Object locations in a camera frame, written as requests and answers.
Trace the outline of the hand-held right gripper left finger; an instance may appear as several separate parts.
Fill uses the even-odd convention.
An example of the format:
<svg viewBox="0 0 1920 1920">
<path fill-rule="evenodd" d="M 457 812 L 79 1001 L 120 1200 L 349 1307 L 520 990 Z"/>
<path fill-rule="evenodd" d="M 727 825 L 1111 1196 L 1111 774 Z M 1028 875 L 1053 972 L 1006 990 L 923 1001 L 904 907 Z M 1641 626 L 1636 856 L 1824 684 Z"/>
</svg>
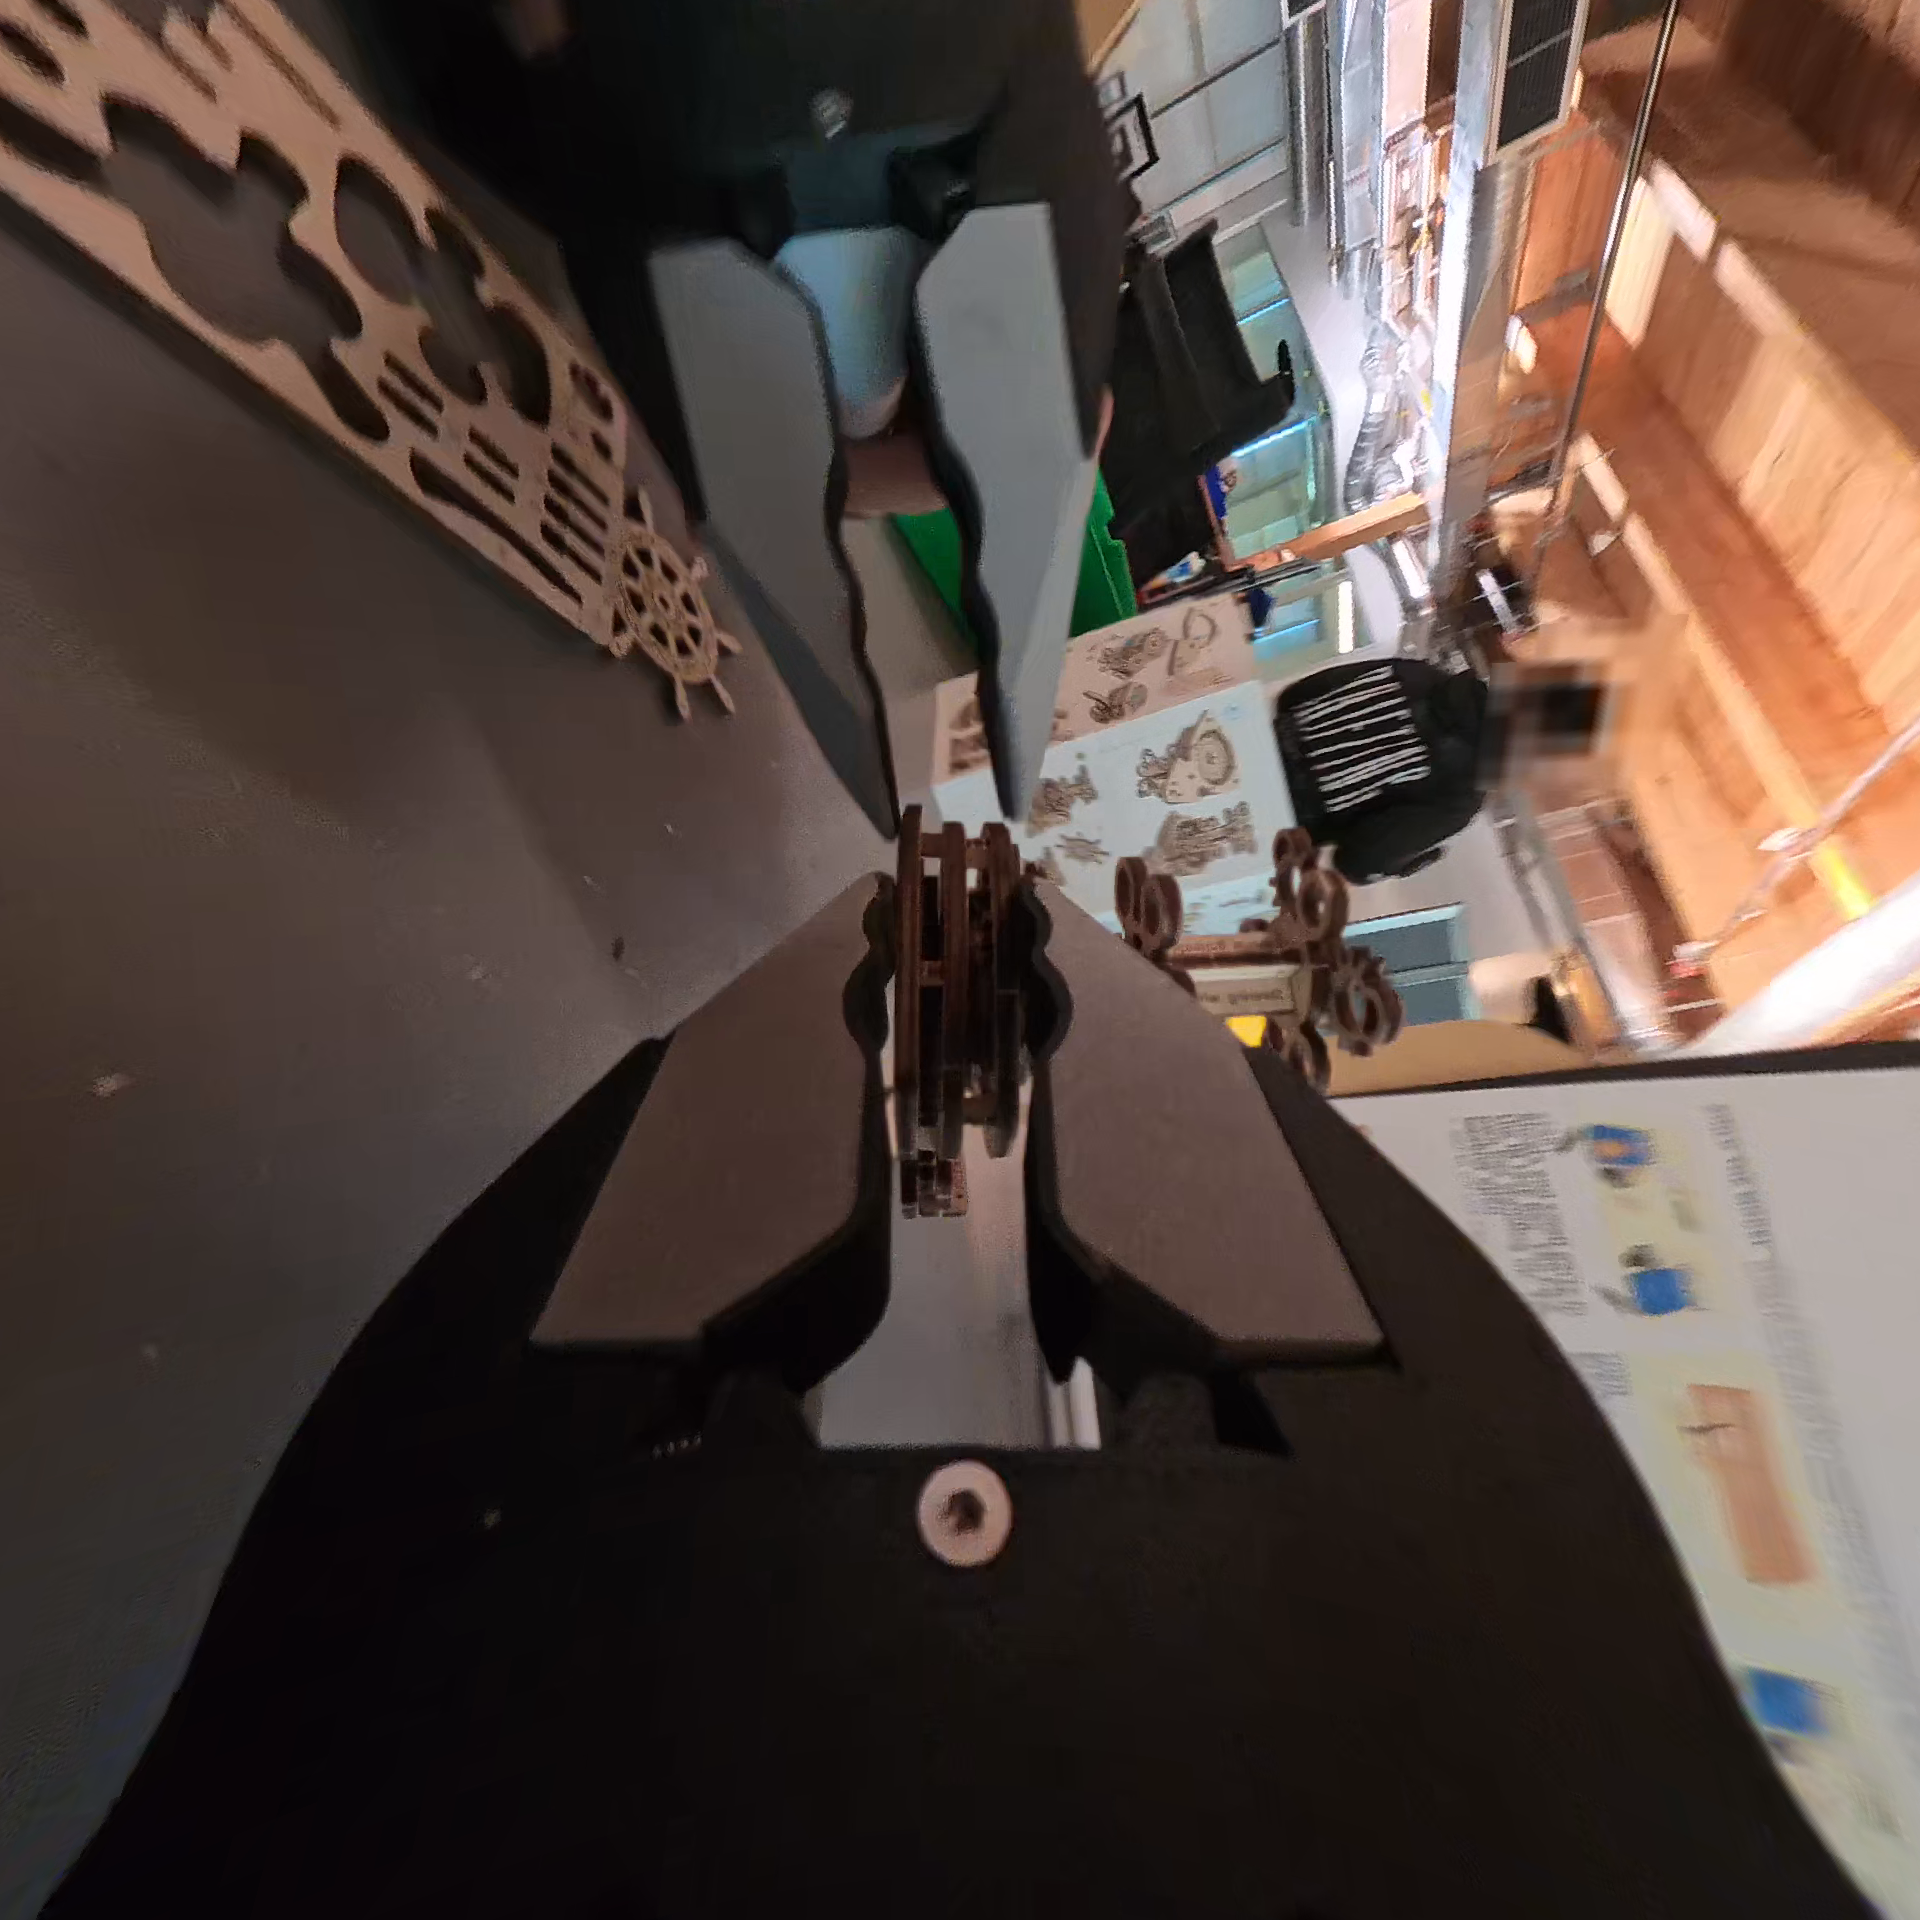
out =
<svg viewBox="0 0 1920 1920">
<path fill-rule="evenodd" d="M 894 884 L 856 875 L 665 1042 L 533 1328 L 541 1353 L 804 1394 L 889 1297 Z"/>
</svg>

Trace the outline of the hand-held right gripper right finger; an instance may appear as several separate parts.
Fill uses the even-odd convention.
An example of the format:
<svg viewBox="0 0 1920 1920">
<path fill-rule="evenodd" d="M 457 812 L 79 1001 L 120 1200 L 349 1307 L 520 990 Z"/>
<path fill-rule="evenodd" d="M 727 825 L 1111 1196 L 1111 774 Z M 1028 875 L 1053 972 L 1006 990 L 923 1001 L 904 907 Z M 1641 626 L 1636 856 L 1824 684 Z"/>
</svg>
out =
<svg viewBox="0 0 1920 1920">
<path fill-rule="evenodd" d="M 1024 1148 L 1027 1284 L 1056 1378 L 1371 1363 L 1361 1298 L 1247 1051 L 1053 882 Z"/>
</svg>

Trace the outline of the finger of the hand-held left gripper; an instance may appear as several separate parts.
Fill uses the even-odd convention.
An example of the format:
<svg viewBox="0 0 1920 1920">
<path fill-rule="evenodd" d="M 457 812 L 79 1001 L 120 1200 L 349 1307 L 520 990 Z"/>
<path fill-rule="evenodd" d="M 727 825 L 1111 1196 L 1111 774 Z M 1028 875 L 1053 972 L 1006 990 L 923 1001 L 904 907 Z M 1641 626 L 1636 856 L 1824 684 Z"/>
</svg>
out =
<svg viewBox="0 0 1920 1920">
<path fill-rule="evenodd" d="M 918 274 L 911 317 L 998 814 L 1015 820 L 1049 749 L 1095 491 L 1049 209 L 969 211 Z"/>
<path fill-rule="evenodd" d="M 897 835 L 821 316 L 741 245 L 665 246 L 649 277 L 703 538 L 838 784 Z"/>
</svg>

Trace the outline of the wooden mechanical model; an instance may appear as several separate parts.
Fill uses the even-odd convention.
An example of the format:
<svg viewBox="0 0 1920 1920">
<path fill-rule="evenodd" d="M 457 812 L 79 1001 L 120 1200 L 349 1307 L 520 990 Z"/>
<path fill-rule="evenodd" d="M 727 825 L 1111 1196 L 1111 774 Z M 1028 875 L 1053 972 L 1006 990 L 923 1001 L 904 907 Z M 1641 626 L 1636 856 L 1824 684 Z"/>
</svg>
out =
<svg viewBox="0 0 1920 1920">
<path fill-rule="evenodd" d="M 1333 1050 L 1367 1059 L 1404 1028 L 1382 957 L 1350 937 L 1350 888 L 1304 830 L 1273 841 L 1273 909 L 1235 936 L 1187 929 L 1171 870 L 1126 856 L 1113 905 L 1123 942 L 1214 1020 L 1262 1018 L 1262 1046 L 1328 1091 Z M 1015 1148 L 1020 1091 L 1040 1034 L 1043 866 L 989 824 L 926 833 L 902 814 L 894 880 L 894 1145 L 900 1211 L 969 1211 L 964 1144 Z"/>
</svg>

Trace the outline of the pale blue model kit box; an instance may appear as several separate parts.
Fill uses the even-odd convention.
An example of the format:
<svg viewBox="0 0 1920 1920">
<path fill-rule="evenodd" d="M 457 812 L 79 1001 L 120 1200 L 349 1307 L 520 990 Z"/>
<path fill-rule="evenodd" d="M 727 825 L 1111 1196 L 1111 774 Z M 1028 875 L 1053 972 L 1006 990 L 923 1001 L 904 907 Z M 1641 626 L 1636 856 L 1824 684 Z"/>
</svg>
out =
<svg viewBox="0 0 1920 1920">
<path fill-rule="evenodd" d="M 929 696 L 927 796 L 942 825 L 998 824 L 1015 852 L 1109 929 L 1115 874 L 1175 877 L 1193 931 L 1270 905 L 1293 825 L 1254 629 L 1238 596 L 1187 600 L 1068 642 L 1031 800 L 998 809 L 975 675 Z"/>
</svg>

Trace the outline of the person's left hand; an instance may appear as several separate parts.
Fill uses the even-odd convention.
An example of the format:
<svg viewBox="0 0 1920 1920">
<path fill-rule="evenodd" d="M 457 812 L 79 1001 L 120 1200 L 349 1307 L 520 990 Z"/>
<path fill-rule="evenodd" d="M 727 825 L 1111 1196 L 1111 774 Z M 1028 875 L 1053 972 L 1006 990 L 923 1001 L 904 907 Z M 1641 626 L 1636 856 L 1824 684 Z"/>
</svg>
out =
<svg viewBox="0 0 1920 1920">
<path fill-rule="evenodd" d="M 841 456 L 846 516 L 861 521 L 913 518 L 948 510 L 948 496 L 917 426 L 896 424 L 869 440 L 846 440 Z"/>
</svg>

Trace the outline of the green plastic bin stack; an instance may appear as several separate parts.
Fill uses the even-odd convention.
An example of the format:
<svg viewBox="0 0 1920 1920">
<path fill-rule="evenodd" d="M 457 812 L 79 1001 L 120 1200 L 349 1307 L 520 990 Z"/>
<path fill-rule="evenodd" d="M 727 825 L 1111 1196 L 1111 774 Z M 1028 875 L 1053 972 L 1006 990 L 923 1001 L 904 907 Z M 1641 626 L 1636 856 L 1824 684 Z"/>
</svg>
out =
<svg viewBox="0 0 1920 1920">
<path fill-rule="evenodd" d="M 963 593 L 963 544 L 951 513 L 896 514 L 891 526 L 904 554 L 926 573 L 927 586 L 948 609 L 955 629 L 975 650 Z M 1124 544 L 1113 534 L 1113 498 L 1105 478 L 1095 478 L 1088 521 L 1079 544 L 1071 590 L 1069 638 L 1099 633 L 1137 613 L 1132 562 Z"/>
</svg>

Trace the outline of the black chair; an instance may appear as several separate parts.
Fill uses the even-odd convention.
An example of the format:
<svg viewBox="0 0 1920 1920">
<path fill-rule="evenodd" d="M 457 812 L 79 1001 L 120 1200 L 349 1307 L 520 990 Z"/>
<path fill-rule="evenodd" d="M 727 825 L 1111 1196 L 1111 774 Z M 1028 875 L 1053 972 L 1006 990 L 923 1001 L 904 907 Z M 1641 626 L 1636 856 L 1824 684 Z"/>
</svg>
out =
<svg viewBox="0 0 1920 1920">
<path fill-rule="evenodd" d="M 1099 478 L 1143 590 L 1211 541 L 1205 474 L 1292 418 L 1299 369 L 1284 330 L 1247 340 L 1214 224 L 1126 261 Z"/>
</svg>

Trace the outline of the wooden ship's wheel part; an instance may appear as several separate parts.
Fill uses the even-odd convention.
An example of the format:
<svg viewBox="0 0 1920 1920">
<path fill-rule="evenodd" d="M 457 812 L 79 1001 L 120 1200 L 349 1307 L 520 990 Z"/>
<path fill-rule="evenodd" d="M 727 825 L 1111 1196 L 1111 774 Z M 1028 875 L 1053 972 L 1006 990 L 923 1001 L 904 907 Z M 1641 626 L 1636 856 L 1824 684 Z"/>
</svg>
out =
<svg viewBox="0 0 1920 1920">
<path fill-rule="evenodd" d="M 651 666 L 679 720 L 703 690 L 723 713 L 735 713 L 724 682 L 741 642 L 713 611 L 707 557 L 689 561 L 668 540 L 651 498 L 631 489 L 621 500 L 619 540 L 608 564 L 606 651 L 621 662 Z"/>
</svg>

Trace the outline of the printed instruction sheet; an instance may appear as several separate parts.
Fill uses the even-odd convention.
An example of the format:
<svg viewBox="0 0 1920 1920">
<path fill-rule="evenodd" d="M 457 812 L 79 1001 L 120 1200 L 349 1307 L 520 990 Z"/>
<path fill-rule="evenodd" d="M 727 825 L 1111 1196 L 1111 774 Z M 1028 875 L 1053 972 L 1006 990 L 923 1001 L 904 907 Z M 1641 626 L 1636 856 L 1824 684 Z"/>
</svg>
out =
<svg viewBox="0 0 1920 1920">
<path fill-rule="evenodd" d="M 1335 1104 L 1536 1312 L 1785 1784 L 1916 1915 L 1916 1044 Z"/>
</svg>

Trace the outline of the large wooden part sheet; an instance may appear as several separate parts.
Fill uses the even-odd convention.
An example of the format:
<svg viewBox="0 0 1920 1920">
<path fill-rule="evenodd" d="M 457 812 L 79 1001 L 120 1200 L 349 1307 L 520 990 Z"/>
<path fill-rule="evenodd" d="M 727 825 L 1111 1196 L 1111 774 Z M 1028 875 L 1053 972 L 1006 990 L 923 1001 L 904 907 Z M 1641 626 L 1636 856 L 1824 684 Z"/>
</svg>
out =
<svg viewBox="0 0 1920 1920">
<path fill-rule="evenodd" d="M 157 35 L 115 4 L 4 2 L 3 20 L 4 108 L 55 141 L 44 157 L 4 139 L 4 197 L 573 630 L 631 654 L 631 424 L 617 386 L 299 29 L 275 4 L 212 4 L 201 22 L 167 8 Z M 131 115 L 224 182 L 244 157 L 292 174 L 281 230 L 292 264 L 352 307 L 343 338 L 305 357 L 195 307 L 100 177 Z M 427 353 L 423 298 L 383 290 L 349 258 L 340 182 L 381 195 L 407 240 L 461 269 L 478 317 L 527 353 L 507 365 L 497 350 L 455 380 L 448 353 Z"/>
</svg>

